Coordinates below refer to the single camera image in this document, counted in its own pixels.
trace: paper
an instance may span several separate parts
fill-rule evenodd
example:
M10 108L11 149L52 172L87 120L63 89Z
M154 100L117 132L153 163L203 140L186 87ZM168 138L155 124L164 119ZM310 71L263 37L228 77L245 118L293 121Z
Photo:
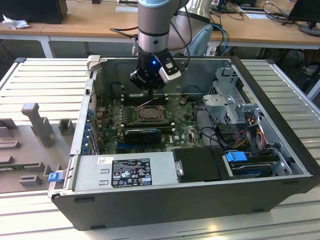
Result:
M28 25L27 21L25 20L13 20L6 17L5 15L3 15L3 19L4 20L2 21L2 23L9 29L16 30L30 27L30 25Z
M247 15L250 19L269 19L265 14L247 13L245 15Z
M137 13L138 8L135 6L117 6L115 9L117 12L130 12Z

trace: robotic arm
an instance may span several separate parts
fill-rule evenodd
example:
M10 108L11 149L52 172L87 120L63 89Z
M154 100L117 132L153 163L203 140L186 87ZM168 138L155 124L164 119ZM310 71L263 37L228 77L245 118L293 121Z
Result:
M138 88L148 91L152 96L154 90L161 89L165 84L181 76L181 72L187 66L185 63L176 63L168 46L172 44L181 46L181 36L185 42L189 42L190 38L193 39L193 32L194 36L198 37L191 41L193 45L199 45L199 38L204 39L203 42L205 46L207 45L212 33L212 27L208 25L211 2L211 0L138 1L138 66L130 75L130 80ZM187 11L180 10L185 6ZM180 36L171 29L173 17L176 28L180 29Z

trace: crumpled paper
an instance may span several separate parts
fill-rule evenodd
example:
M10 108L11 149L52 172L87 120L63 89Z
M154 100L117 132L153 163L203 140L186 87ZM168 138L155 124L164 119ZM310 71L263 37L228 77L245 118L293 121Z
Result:
M2 21L2 23L9 29L16 30L16 29L30 27L30 25L25 20L13 20L6 17L4 14L3 14L3 19L4 21Z

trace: blue drive latch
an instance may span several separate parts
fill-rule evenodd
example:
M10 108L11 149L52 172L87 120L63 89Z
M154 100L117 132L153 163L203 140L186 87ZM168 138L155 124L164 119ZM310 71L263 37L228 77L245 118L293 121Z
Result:
M228 162L246 162L248 161L243 151L230 151L225 155Z

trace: floor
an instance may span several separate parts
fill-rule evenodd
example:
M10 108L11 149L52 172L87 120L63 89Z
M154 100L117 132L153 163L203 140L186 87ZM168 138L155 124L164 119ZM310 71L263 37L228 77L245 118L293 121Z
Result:
M40 42L38 41L24 41L24 40L3 40L2 44L10 52L10 54L0 46L0 78L6 73L6 69L14 62L17 57L26 58L44 58ZM86 58L88 54L85 51L83 42L64 42L53 41L50 43L57 58ZM91 55L101 55L106 57L126 57L131 55L131 43L103 43L103 42L90 42L89 48ZM256 59L258 49L254 47L238 47L235 49L234 54L241 59ZM286 55L285 49L268 49L263 58L274 60L278 66L288 75L288 77L302 87L309 77L304 74L303 63L298 58L295 50L290 50L284 59L282 56ZM299 53L300 58L303 60L303 53ZM320 106L320 95L314 100L317 106Z

